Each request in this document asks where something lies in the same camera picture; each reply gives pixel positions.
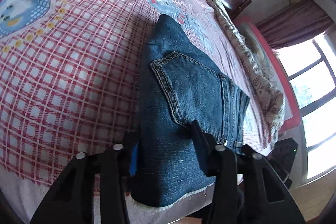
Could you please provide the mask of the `black device at bedside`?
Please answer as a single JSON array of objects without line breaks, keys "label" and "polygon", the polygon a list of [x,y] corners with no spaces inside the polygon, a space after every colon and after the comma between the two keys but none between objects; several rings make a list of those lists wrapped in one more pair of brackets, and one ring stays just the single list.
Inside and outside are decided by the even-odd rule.
[{"label": "black device at bedside", "polygon": [[298,144],[293,138],[279,140],[275,143],[272,152],[269,154],[269,163],[276,171],[285,186],[290,189],[292,180],[289,178]]}]

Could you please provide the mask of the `window with dark frame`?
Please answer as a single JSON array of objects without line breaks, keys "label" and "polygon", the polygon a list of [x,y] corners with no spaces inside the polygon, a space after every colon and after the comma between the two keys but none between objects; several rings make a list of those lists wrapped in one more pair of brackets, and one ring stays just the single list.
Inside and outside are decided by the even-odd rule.
[{"label": "window with dark frame", "polygon": [[335,168],[335,47],[322,33],[275,53],[299,110],[299,125],[287,132],[299,142],[291,176],[305,184]]}]

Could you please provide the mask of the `floral patterned quilt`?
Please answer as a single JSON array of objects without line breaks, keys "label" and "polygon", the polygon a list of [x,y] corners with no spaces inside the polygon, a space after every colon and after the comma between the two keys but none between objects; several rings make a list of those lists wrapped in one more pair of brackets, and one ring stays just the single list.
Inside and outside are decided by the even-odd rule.
[{"label": "floral patterned quilt", "polygon": [[252,51],[246,45],[244,36],[240,34],[232,22],[222,1],[206,1],[214,9],[219,25],[240,58],[264,114],[270,133],[270,143],[271,145],[275,145],[276,141],[278,141],[280,128],[284,124],[284,94],[266,78]]}]

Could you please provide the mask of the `pink plaid bed sheet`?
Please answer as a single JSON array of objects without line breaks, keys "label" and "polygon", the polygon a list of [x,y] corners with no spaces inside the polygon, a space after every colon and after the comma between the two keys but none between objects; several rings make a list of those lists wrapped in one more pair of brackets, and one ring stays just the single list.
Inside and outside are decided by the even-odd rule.
[{"label": "pink plaid bed sheet", "polygon": [[50,186],[75,152],[99,153],[134,129],[141,49],[162,14],[250,97],[244,142],[270,145],[206,0],[1,0],[1,190]]}]

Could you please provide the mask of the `purple window curtain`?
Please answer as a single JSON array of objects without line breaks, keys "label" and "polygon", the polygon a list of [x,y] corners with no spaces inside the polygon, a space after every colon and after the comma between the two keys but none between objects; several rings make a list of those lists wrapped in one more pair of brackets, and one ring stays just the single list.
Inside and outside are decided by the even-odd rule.
[{"label": "purple window curtain", "polygon": [[273,50],[294,46],[327,31],[334,21],[313,0],[300,0],[258,23]]}]

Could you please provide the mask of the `blue denim jeans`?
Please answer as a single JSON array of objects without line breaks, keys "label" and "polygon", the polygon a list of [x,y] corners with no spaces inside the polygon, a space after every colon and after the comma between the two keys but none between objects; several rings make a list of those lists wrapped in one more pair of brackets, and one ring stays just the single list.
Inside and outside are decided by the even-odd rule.
[{"label": "blue denim jeans", "polygon": [[166,207],[215,181],[199,166],[188,133],[191,122],[232,151],[243,145],[249,97],[168,15],[159,17],[143,47],[138,99],[131,196],[143,205]]}]

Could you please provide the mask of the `white mattress cover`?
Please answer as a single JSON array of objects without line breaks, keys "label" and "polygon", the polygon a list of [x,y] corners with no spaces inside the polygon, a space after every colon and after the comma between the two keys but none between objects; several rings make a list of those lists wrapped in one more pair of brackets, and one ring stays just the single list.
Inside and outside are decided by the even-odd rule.
[{"label": "white mattress cover", "polygon": [[[49,187],[34,184],[19,178],[1,166],[1,191],[18,217],[29,223]],[[204,191],[181,198],[172,207],[161,209],[145,208],[126,196],[127,213],[130,223],[174,223],[210,204],[213,199],[214,186]]]}]

